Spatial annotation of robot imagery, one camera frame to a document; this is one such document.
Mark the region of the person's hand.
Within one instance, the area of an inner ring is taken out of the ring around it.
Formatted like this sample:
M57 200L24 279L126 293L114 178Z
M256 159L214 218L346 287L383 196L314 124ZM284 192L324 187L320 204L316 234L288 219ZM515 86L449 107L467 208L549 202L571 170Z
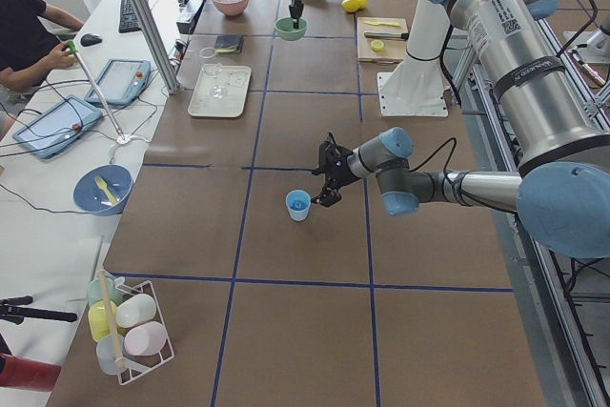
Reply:
M42 59L47 71L67 69L76 63L76 58L67 42L60 42Z

